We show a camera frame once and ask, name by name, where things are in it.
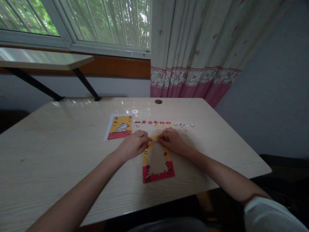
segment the green trees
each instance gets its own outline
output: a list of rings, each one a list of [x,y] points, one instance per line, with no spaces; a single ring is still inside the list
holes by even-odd
[[[151,0],[61,0],[78,40],[150,49]],[[59,36],[40,0],[0,0],[0,28]]]

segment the left hand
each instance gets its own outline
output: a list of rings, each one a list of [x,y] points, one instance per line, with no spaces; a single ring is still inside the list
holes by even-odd
[[[145,131],[138,130],[128,135],[115,150],[115,153],[120,157],[123,163],[127,162],[142,153],[150,141],[152,141],[152,139],[147,136]]]

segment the floral curtain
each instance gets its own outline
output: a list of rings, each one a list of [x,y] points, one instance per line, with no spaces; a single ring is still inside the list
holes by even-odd
[[[153,1],[151,97],[204,98],[214,108],[291,4]]]

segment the window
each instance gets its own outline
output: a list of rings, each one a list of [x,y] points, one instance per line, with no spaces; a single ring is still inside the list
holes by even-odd
[[[150,59],[151,1],[0,0],[0,43]]]

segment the table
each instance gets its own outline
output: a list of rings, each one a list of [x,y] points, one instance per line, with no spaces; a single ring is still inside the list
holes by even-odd
[[[85,177],[122,139],[103,142],[111,114],[135,121],[194,124],[185,141],[248,178],[270,167],[203,99],[64,98],[42,106],[0,135],[2,231],[24,231]],[[156,128],[149,126],[149,135]],[[191,162],[171,153],[175,177],[143,184],[142,157],[125,163],[82,225],[193,195],[218,186]]]
[[[20,48],[0,48],[0,67],[26,81],[30,85],[41,90],[52,97],[55,101],[60,101],[64,97],[59,96],[54,91],[25,73],[21,68],[28,69],[48,69],[48,70],[72,70],[96,101],[101,98],[97,95],[93,87],[80,71],[79,67],[94,60],[93,56],[60,52],[47,52],[39,50],[29,50]]]

